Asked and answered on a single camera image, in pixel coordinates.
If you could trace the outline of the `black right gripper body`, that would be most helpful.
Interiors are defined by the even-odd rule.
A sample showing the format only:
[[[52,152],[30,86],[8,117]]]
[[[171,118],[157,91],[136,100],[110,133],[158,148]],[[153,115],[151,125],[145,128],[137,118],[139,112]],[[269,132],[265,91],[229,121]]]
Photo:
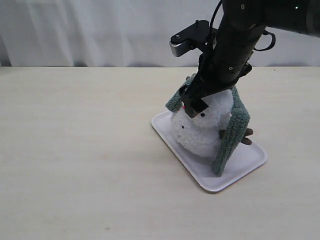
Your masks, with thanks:
[[[202,99],[232,88],[247,75],[252,66],[252,48],[227,47],[219,52],[212,47],[201,50],[198,69],[191,83],[186,85],[187,99]]]

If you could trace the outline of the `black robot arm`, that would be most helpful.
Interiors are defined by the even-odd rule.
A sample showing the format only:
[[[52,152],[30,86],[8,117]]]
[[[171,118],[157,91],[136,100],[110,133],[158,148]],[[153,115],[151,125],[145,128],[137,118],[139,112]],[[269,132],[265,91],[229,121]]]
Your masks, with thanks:
[[[218,28],[212,21],[197,20],[170,38],[176,57],[201,50],[193,81],[178,91],[191,118],[208,107],[204,97],[233,87],[251,71],[248,61],[267,28],[320,35],[317,0],[222,0],[218,6],[223,9]]]

